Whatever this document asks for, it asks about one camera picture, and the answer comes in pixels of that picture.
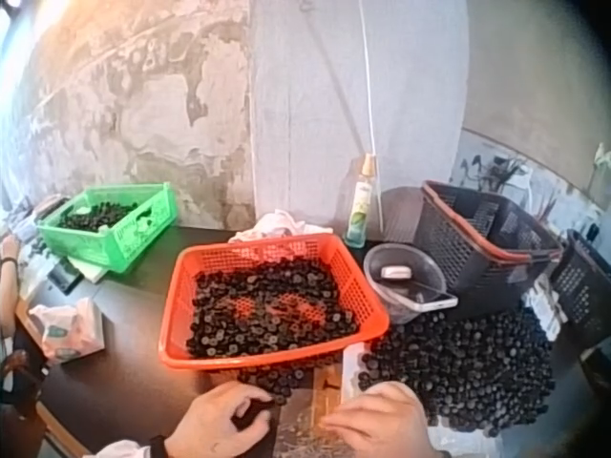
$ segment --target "wristwatch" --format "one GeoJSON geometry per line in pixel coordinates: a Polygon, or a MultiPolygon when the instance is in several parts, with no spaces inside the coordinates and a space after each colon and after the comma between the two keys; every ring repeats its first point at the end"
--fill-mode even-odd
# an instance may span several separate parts
{"type": "Polygon", "coordinates": [[[151,448],[151,458],[170,458],[165,449],[165,437],[155,436],[149,441],[151,448]]]}

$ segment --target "concrete wall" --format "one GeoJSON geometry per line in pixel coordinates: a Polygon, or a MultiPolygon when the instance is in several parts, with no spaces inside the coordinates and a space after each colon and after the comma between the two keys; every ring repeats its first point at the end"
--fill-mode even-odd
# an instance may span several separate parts
{"type": "MultiPolygon", "coordinates": [[[[467,89],[466,4],[363,3],[382,189],[447,180],[467,89]]],[[[362,154],[370,151],[358,3],[267,0],[252,6],[257,214],[283,208],[341,230],[362,154]]],[[[397,226],[409,230],[418,209],[401,209],[406,200],[399,195],[385,214],[408,216],[397,226]]],[[[376,218],[369,221],[377,226],[376,218]]]]}
{"type": "Polygon", "coordinates": [[[611,72],[565,3],[468,1],[464,123],[585,189],[599,142],[611,145],[611,72]]]}
{"type": "Polygon", "coordinates": [[[12,190],[171,181],[183,224],[251,225],[248,0],[45,5],[0,74],[12,190]]]}

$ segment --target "human hand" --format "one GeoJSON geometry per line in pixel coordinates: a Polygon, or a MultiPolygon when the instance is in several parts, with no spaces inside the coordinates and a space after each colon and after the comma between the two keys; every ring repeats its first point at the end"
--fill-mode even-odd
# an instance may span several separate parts
{"type": "Polygon", "coordinates": [[[374,385],[323,417],[321,427],[336,432],[359,458],[437,458],[427,432],[424,408],[398,382],[374,385]]]}
{"type": "Polygon", "coordinates": [[[21,247],[21,243],[19,239],[10,234],[2,240],[0,243],[0,253],[2,254],[2,259],[4,258],[14,258],[17,259],[19,257],[19,248],[21,247]]]}
{"type": "Polygon", "coordinates": [[[229,458],[252,448],[269,431],[269,411],[259,413],[242,431],[238,431],[231,417],[241,418],[253,399],[272,400],[262,389],[238,382],[228,382],[199,396],[191,403],[174,433],[165,440],[168,456],[229,458]]]}

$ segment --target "finger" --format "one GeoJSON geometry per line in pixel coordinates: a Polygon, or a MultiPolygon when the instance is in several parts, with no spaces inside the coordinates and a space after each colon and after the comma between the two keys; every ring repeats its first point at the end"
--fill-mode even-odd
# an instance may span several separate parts
{"type": "Polygon", "coordinates": [[[375,394],[361,394],[360,396],[349,400],[348,402],[338,406],[335,411],[338,410],[371,410],[373,412],[391,413],[394,411],[392,403],[383,396],[375,394]]]}
{"type": "Polygon", "coordinates": [[[354,451],[365,451],[370,448],[368,437],[362,433],[347,427],[324,427],[327,431],[332,431],[342,438],[354,451]]]}
{"type": "Polygon", "coordinates": [[[236,385],[241,385],[241,384],[240,382],[236,380],[231,380],[229,382],[225,382],[224,384],[215,386],[210,391],[208,391],[208,394],[215,395],[215,396],[221,396],[222,394],[226,393],[230,389],[233,389],[236,385]]]}
{"type": "Polygon", "coordinates": [[[234,414],[237,408],[246,400],[258,399],[264,403],[272,400],[271,395],[257,386],[235,384],[222,394],[222,405],[234,414]]]}
{"type": "Polygon", "coordinates": [[[370,387],[365,392],[366,394],[376,394],[393,401],[417,404],[418,406],[422,407],[422,403],[420,403],[416,393],[414,393],[411,388],[401,384],[400,382],[383,382],[382,384],[377,384],[370,387]]]}
{"type": "Polygon", "coordinates": [[[236,416],[239,418],[243,417],[244,413],[246,413],[249,407],[250,407],[250,399],[246,399],[238,406],[238,408],[236,408],[236,416]]]}
{"type": "Polygon", "coordinates": [[[372,436],[379,427],[383,427],[388,418],[386,413],[370,410],[336,410],[321,419],[321,426],[344,427],[372,436]]]}
{"type": "Polygon", "coordinates": [[[263,410],[255,417],[255,420],[249,427],[235,434],[234,440],[232,441],[235,444],[235,455],[240,455],[251,449],[265,437],[265,434],[269,432],[270,418],[271,412],[269,410],[263,410]]]}

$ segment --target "pile of black bottle caps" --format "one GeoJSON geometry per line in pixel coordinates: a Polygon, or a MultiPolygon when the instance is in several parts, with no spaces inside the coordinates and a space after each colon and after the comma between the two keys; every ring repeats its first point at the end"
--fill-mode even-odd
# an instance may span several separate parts
{"type": "Polygon", "coordinates": [[[314,368],[335,364],[341,359],[340,351],[289,363],[248,367],[240,371],[238,380],[264,389],[278,406],[284,406],[296,388],[312,387],[314,368]]]}
{"type": "Polygon", "coordinates": [[[101,202],[93,205],[88,213],[82,215],[67,212],[60,217],[58,226],[65,229],[97,232],[102,226],[113,227],[136,209],[137,203],[121,205],[120,203],[101,202]]]}
{"type": "Polygon", "coordinates": [[[327,265],[305,258],[196,278],[186,347],[196,358],[264,355],[354,334],[327,265]]]}
{"type": "Polygon", "coordinates": [[[359,386],[400,381],[418,395],[430,426],[441,416],[458,431],[496,437],[547,411],[545,397],[555,387],[551,348],[533,310],[522,305],[459,322],[426,313],[371,344],[359,386]]]}

